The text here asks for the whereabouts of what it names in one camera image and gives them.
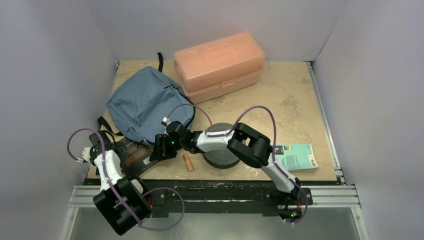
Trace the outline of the dark brown paperback book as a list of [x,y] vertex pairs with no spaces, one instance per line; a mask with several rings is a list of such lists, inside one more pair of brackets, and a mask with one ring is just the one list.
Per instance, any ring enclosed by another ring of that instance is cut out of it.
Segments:
[[151,160],[152,149],[138,144],[128,138],[118,141],[125,145],[125,158],[121,161],[121,168],[129,178],[137,178],[159,163]]

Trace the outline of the blue student backpack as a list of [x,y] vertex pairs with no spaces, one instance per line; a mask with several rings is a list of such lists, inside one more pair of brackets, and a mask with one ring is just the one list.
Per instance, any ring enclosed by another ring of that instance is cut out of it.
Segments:
[[155,136],[165,131],[161,122],[168,115],[192,128],[196,109],[178,84],[163,73],[164,59],[161,53],[157,55],[157,68],[144,67],[111,94],[106,104],[110,120],[99,117],[101,128],[113,132],[114,126],[115,136],[144,145],[153,145]]

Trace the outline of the teal paperback book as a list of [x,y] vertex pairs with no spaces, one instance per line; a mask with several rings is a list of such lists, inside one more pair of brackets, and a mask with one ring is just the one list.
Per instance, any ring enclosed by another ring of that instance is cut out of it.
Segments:
[[319,168],[311,144],[277,144],[275,158],[289,172],[316,172]]

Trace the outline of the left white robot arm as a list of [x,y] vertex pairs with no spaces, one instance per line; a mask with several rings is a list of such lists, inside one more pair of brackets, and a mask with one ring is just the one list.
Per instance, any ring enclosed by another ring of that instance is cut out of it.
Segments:
[[89,136],[89,161],[97,167],[100,192],[93,197],[94,205],[112,229],[120,236],[136,226],[138,220],[150,217],[149,191],[137,179],[129,179],[121,170],[116,150],[119,143],[109,140],[105,131]]

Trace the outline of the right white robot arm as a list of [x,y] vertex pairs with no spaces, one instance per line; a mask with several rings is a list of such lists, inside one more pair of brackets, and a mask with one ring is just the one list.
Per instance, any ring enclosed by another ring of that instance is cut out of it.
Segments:
[[277,161],[271,140],[245,123],[237,123],[233,131],[207,134],[190,131],[179,121],[170,122],[163,134],[155,136],[150,160],[173,159],[180,149],[191,154],[227,149],[246,165],[265,172],[284,202],[292,204],[300,198],[300,182]]

